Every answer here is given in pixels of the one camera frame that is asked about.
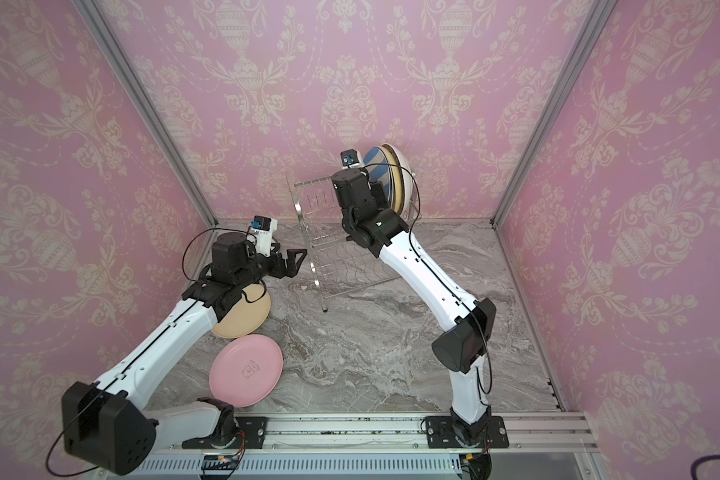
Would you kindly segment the pink bear plate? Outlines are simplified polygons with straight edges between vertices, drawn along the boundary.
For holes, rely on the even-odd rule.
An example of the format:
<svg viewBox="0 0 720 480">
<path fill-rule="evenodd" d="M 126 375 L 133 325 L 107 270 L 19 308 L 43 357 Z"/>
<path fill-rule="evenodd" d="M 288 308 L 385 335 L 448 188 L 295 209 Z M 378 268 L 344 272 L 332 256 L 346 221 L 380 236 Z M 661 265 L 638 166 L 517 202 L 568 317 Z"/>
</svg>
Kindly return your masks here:
<svg viewBox="0 0 720 480">
<path fill-rule="evenodd" d="M 235 408 L 252 406 L 275 389 L 283 367 L 276 341 L 260 334 L 240 337 L 215 358 L 209 373 L 211 393 Z"/>
</svg>

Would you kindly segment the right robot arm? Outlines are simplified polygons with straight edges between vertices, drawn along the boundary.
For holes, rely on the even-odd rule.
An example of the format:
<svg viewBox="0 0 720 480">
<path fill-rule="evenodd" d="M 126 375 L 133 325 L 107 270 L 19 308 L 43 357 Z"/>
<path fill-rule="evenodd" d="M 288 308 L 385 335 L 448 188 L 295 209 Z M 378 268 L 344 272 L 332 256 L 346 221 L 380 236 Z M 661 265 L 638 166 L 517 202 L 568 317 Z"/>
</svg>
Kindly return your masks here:
<svg viewBox="0 0 720 480">
<path fill-rule="evenodd" d="M 449 371 L 456 438 L 468 447 L 487 444 L 492 412 L 482 381 L 495 304 L 488 298 L 476 299 L 436 264 L 413 227 L 382 206 L 383 190 L 370 181 L 365 170 L 343 169 L 333 174 L 331 181 L 348 238 L 405 280 L 442 329 L 431 348 Z"/>
</svg>

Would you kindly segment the steel two-tier dish rack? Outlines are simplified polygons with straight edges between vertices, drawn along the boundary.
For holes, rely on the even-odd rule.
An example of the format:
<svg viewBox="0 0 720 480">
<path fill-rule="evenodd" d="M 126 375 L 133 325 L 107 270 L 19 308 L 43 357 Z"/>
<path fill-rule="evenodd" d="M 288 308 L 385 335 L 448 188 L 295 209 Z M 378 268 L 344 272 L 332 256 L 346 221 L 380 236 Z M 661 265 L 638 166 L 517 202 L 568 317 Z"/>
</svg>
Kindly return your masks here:
<svg viewBox="0 0 720 480">
<path fill-rule="evenodd" d="M 289 192 L 322 311 L 329 310 L 333 298 L 399 277 L 391 267 L 348 238 L 329 177 L 293 182 Z"/>
</svg>

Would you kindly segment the beige plain plate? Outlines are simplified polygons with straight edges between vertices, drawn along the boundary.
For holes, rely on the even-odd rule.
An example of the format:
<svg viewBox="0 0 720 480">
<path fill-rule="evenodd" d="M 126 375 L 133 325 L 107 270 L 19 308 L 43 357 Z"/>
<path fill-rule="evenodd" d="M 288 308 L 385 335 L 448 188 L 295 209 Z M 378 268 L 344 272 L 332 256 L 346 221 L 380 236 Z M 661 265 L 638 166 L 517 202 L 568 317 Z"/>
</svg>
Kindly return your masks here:
<svg viewBox="0 0 720 480">
<path fill-rule="evenodd" d="M 264 286 L 249 285 L 244 293 L 241 300 L 211 329 L 214 335 L 225 339 L 246 336 L 257 330 L 268 318 L 272 300 Z"/>
</svg>

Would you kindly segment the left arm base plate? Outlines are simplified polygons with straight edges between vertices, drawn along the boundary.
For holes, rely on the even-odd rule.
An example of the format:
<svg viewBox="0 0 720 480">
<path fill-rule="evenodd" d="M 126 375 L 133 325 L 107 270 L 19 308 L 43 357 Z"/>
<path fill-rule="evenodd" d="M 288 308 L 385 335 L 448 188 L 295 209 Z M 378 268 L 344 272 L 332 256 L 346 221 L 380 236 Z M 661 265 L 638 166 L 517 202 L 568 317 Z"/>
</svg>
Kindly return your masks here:
<svg viewBox="0 0 720 480">
<path fill-rule="evenodd" d="M 268 418 L 264 416 L 228 417 L 221 420 L 207 437 L 184 441 L 183 449 L 261 449 L 266 437 Z"/>
</svg>

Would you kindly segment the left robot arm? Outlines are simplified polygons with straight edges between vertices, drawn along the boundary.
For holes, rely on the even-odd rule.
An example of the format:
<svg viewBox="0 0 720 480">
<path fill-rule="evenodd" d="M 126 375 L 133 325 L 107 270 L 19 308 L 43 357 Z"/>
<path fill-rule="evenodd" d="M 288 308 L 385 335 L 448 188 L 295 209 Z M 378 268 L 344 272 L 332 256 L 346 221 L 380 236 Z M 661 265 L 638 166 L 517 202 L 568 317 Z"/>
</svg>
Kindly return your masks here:
<svg viewBox="0 0 720 480">
<path fill-rule="evenodd" d="M 156 388 L 184 355 L 265 278 L 295 277 L 304 249 L 281 250 L 265 232 L 227 229 L 211 261 L 191 281 L 168 316 L 123 360 L 92 383 L 75 382 L 62 395 L 65 453 L 124 476 L 155 450 L 185 442 L 227 447 L 243 438 L 230 403 L 200 397 L 183 407 L 149 412 Z"/>
</svg>

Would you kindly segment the yellow bear plate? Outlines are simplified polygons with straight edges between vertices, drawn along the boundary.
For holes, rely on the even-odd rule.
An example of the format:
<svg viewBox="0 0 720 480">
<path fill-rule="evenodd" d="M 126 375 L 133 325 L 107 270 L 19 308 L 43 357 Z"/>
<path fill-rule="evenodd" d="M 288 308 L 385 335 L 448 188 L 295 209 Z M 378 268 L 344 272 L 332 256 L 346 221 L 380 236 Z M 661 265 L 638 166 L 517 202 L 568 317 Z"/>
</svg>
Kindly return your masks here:
<svg viewBox="0 0 720 480">
<path fill-rule="evenodd" d="M 406 205 L 405 172 L 402 170 L 402 163 L 399 157 L 390 144 L 382 144 L 381 149 L 385 154 L 388 164 L 390 207 L 397 214 L 402 215 Z"/>
</svg>

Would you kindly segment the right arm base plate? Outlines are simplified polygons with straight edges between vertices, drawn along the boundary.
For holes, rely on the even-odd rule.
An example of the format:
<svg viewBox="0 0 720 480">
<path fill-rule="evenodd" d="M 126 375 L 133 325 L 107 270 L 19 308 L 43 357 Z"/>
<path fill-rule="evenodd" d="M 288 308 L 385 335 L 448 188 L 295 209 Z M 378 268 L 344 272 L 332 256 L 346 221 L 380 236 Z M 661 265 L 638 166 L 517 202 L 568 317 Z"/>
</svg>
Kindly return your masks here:
<svg viewBox="0 0 720 480">
<path fill-rule="evenodd" d="M 468 424 L 454 415 L 426 416 L 421 428 L 430 449 L 509 447 L 504 420 L 498 416 L 489 416 L 475 424 Z"/>
</svg>

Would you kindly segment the orange sunburst plate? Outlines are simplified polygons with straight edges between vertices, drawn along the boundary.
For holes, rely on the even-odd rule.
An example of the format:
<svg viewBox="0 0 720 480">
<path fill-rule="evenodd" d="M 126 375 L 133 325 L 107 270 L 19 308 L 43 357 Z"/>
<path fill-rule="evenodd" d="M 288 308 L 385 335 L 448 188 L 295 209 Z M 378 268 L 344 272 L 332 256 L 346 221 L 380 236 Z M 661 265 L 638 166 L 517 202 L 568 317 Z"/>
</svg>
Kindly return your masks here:
<svg viewBox="0 0 720 480">
<path fill-rule="evenodd" d="M 386 153 L 379 146 L 373 147 L 364 156 L 363 162 L 368 171 L 369 179 L 377 182 L 385 194 L 389 196 L 392 189 L 392 177 Z"/>
</svg>

